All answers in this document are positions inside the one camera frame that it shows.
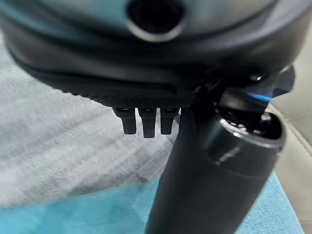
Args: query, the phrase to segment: beige leather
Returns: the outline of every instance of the beige leather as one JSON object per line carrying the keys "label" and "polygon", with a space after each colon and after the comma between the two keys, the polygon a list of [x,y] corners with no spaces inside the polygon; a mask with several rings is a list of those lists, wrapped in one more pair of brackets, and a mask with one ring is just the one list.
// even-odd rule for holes
{"label": "beige leather", "polygon": [[276,173],[302,228],[312,234],[312,28],[295,68],[293,92],[275,98],[270,107],[288,127]]}

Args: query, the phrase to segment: teal cloth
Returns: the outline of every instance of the teal cloth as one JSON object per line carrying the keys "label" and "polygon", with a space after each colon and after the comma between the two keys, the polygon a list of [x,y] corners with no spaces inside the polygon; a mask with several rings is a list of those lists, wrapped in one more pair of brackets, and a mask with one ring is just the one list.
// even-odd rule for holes
{"label": "teal cloth", "polygon": [[[142,234],[158,181],[0,210],[1,234]],[[237,234],[303,234],[273,173]]]}

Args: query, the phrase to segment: gray towel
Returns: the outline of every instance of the gray towel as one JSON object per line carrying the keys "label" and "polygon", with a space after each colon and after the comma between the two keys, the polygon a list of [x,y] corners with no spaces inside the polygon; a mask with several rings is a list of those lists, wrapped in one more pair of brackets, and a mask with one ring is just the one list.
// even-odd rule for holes
{"label": "gray towel", "polygon": [[0,207],[55,201],[159,178],[176,138],[123,134],[111,108],[18,68],[0,39]]}

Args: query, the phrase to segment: fabric texture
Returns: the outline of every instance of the fabric texture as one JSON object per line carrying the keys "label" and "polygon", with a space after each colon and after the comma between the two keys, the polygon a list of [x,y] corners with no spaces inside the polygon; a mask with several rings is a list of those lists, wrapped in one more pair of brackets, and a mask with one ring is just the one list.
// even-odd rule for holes
{"label": "fabric texture", "polygon": [[[0,210],[6,234],[140,234],[157,181],[66,199],[49,205]],[[272,174],[237,234],[303,234],[278,179]]]}

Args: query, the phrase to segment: round hole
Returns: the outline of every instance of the round hole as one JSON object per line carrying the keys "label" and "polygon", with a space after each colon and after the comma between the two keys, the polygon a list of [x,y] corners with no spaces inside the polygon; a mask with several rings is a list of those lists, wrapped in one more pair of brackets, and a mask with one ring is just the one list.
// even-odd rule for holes
{"label": "round hole", "polygon": [[128,7],[130,30],[145,40],[165,41],[176,37],[182,19],[182,7],[175,1],[137,0]]}

